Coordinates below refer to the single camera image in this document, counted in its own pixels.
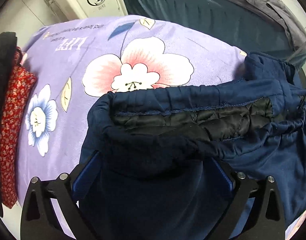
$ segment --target metal screw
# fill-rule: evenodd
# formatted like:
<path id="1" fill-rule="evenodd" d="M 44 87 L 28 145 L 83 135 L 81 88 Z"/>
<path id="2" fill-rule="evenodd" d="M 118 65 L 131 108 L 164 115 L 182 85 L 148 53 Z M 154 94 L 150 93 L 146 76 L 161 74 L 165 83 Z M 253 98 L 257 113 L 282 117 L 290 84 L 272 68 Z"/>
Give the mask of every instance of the metal screw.
<path id="1" fill-rule="evenodd" d="M 244 174 L 243 172 L 238 172 L 238 173 L 237 173 L 237 177 L 238 177 L 239 179 L 245 179 L 245 178 L 246 178 L 246 176 L 245 176 L 245 174 Z"/>
<path id="2" fill-rule="evenodd" d="M 65 179 L 67 179 L 68 178 L 68 174 L 67 173 L 62 173 L 61 175 L 60 175 L 60 179 L 61 180 L 65 180 Z"/>
<path id="3" fill-rule="evenodd" d="M 268 176 L 268 181 L 273 183 L 275 181 L 274 177 L 273 176 Z"/>
<path id="4" fill-rule="evenodd" d="M 37 183 L 37 181 L 38 181 L 38 177 L 33 177 L 33 178 L 31 179 L 31 182 L 32 182 L 32 183 Z"/>

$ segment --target red patterned cloth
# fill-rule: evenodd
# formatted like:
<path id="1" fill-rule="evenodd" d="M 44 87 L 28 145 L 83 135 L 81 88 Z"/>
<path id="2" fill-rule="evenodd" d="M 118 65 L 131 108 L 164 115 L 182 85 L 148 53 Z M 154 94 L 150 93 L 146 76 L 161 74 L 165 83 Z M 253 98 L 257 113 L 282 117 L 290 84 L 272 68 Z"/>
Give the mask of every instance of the red patterned cloth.
<path id="1" fill-rule="evenodd" d="M 15 186 L 15 153 L 24 107 L 36 77 L 19 65 L 21 51 L 17 48 L 14 67 L 5 95 L 0 126 L 0 183 L 2 203 L 12 208 L 17 201 Z"/>

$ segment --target gray fabric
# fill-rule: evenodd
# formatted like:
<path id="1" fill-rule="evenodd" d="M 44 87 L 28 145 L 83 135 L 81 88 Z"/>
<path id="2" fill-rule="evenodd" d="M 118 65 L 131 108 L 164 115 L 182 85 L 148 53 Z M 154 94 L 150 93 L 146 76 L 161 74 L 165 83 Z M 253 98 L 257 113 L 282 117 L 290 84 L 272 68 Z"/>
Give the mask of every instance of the gray fabric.
<path id="1" fill-rule="evenodd" d="M 208 34 L 249 52 L 262 52 L 281 60 L 294 53 L 284 28 L 264 20 L 229 0 L 124 0 L 130 15 L 174 22 Z M 300 69 L 306 61 L 303 47 L 290 63 Z"/>
<path id="2" fill-rule="evenodd" d="M 290 46 L 297 50 L 306 41 L 306 32 L 294 14 L 280 0 L 229 0 L 272 24 L 281 25 Z"/>

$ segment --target bed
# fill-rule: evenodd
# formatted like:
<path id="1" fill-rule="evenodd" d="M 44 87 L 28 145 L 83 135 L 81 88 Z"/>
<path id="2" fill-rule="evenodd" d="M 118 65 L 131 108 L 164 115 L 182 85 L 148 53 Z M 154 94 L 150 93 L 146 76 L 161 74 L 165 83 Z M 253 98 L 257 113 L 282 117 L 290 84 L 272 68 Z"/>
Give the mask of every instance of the bed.
<path id="1" fill-rule="evenodd" d="M 71 172 L 78 164 L 87 131 L 87 113 L 107 91 L 217 85 L 243 73 L 244 58 L 250 50 L 270 53 L 272 49 L 265 47 L 272 45 L 269 42 L 261 49 L 248 49 L 243 39 L 238 40 L 241 43 L 229 41 L 219 36 L 223 34 L 220 32 L 210 33 L 210 36 L 156 20 L 161 17 L 141 14 L 144 16 L 90 18 L 45 27 L 22 48 L 23 66 L 37 77 L 37 82 L 24 110 L 18 140 L 15 168 L 21 205 L 32 177 L 55 179 L 62 172 Z M 283 51 L 281 58 L 285 59 L 293 49 L 286 45 L 285 36 L 277 36 L 277 41 L 282 40 L 279 43 L 282 49 L 273 51 L 277 54 L 272 53 L 279 56 L 282 54 L 278 53 Z M 154 59 L 141 58 L 139 52 L 152 53 Z M 129 79 L 131 73 L 127 64 L 139 59 L 139 63 L 145 65 L 157 62 L 174 64 L 171 68 L 157 64 L 151 69 L 139 65 L 138 73 L 133 74 L 144 81 L 133 82 Z M 306 52 L 297 59 L 300 68 Z M 44 127 L 39 127 L 44 119 Z M 72 236 L 56 202 L 54 206 L 64 231 Z"/>

